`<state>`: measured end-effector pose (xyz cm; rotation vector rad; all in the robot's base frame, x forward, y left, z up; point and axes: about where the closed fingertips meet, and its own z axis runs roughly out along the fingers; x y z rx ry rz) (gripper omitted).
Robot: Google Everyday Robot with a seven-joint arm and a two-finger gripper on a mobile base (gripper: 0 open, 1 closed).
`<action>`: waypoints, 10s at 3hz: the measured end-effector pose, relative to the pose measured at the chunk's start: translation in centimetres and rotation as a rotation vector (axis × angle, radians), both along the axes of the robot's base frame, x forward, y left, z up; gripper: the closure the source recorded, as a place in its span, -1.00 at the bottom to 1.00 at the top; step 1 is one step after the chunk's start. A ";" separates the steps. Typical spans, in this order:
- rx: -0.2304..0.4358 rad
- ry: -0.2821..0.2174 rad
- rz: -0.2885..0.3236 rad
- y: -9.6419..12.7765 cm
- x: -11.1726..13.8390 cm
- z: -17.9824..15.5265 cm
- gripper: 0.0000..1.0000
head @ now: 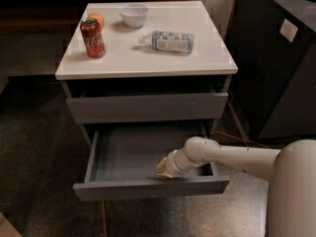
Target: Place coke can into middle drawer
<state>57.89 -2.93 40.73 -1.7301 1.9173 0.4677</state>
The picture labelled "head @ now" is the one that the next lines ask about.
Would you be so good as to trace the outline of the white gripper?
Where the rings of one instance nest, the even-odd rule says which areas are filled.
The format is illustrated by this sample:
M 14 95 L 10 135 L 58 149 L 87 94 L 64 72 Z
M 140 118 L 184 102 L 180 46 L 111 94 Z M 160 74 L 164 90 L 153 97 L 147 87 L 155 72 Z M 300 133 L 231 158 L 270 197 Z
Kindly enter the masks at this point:
M 157 165 L 155 174 L 164 178 L 179 178 L 188 174 L 197 163 L 190 160 L 183 149 L 174 150 Z

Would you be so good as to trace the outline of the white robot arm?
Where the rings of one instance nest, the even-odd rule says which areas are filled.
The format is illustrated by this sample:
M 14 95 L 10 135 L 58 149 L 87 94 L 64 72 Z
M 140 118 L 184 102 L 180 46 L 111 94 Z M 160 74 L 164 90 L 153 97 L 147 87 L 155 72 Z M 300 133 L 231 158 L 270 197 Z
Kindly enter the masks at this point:
M 316 141 L 303 139 L 282 149 L 221 145 L 189 138 L 157 165 L 155 174 L 179 178 L 218 162 L 269 183 L 269 237 L 316 237 Z

